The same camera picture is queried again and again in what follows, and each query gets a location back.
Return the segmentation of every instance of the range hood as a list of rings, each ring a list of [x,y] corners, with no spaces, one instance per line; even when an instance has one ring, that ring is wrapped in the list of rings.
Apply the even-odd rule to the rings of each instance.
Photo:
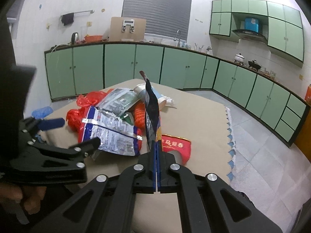
[[[263,42],[265,44],[268,44],[266,37],[262,34],[259,34],[258,32],[245,29],[233,30],[232,32],[235,33],[240,39]]]

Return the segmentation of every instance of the window blind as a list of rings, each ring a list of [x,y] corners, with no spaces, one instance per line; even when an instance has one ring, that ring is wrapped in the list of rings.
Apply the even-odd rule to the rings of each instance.
[[[147,20],[146,33],[187,40],[191,0],[124,0],[123,17]]]

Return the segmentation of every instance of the faucet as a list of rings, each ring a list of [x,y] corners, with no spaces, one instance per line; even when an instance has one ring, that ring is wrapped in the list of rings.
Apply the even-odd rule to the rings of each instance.
[[[180,47],[180,30],[177,31],[177,33],[176,33],[176,38],[174,38],[174,41],[176,41],[178,33],[179,33],[179,38],[178,38],[178,44],[177,44],[177,46]]]

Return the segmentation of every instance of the table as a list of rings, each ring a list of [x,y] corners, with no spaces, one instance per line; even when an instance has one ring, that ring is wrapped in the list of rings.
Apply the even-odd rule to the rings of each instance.
[[[110,88],[131,88],[143,83],[143,80],[132,79]],[[203,97],[151,83],[163,95],[173,98],[176,108],[164,107],[161,112],[163,134],[184,137],[191,141],[191,157],[186,163],[192,173],[205,176],[216,173],[226,183],[227,174],[231,172],[228,162],[228,119],[225,106]],[[70,109],[78,108],[76,102],[53,112],[47,118],[66,118]],[[64,127],[42,133],[48,143],[68,148],[77,143],[77,133],[66,124]],[[141,153],[147,152],[146,137],[143,137]],[[125,168],[137,163],[137,157],[121,156],[102,152],[96,161],[85,159],[88,181],[99,174],[109,177],[120,174]],[[137,194],[133,214],[132,228],[137,233],[179,233],[181,223],[176,194]]]

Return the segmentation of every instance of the green cabinet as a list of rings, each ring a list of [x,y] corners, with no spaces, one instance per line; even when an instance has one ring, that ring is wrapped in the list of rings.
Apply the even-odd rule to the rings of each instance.
[[[266,107],[260,117],[262,121],[274,129],[286,107],[290,93],[284,88],[273,84]]]
[[[78,95],[104,88],[103,48],[103,45],[73,48],[73,71]]]
[[[231,12],[231,0],[214,0],[212,12]]]
[[[163,47],[160,46],[136,46],[135,79],[142,79],[139,71],[144,71],[151,82],[159,83]]]
[[[294,130],[282,120],[279,121],[277,127],[275,128],[275,131],[287,142],[290,141],[294,133]]]
[[[286,24],[282,20],[269,17],[268,45],[285,51],[286,49]]]
[[[212,13],[210,34],[230,35],[231,13]]]
[[[190,52],[186,68],[185,89],[198,89],[201,84],[206,56]]]
[[[283,5],[285,21],[302,28],[300,11]]]
[[[46,73],[51,99],[76,95],[73,81],[73,49],[46,54]]]
[[[295,130],[301,119],[293,111],[286,107],[281,120],[284,121],[293,130]]]
[[[288,100],[287,107],[290,108],[299,117],[302,117],[306,109],[306,105],[293,94],[290,95],[290,99]]]
[[[284,9],[282,4],[267,1],[267,5],[269,17],[285,20]]]
[[[176,89],[184,88],[189,54],[188,51],[164,48],[160,84]]]
[[[286,49],[285,52],[304,60],[304,33],[302,28],[286,22]]]
[[[245,107],[251,94],[255,78],[255,73],[242,67],[237,67],[228,97]]]
[[[232,12],[248,13],[248,0],[231,0]]]
[[[269,99],[272,86],[272,81],[258,75],[246,109],[260,117]]]
[[[214,89],[219,93],[228,96],[236,69],[237,69],[236,65],[221,60],[219,62]]]
[[[135,45],[105,45],[105,88],[134,78]]]
[[[205,61],[205,68],[202,77],[201,88],[211,89],[214,84],[216,71],[218,67],[218,59],[207,56]]]
[[[267,16],[267,2],[263,0],[248,0],[248,12],[252,14]]]

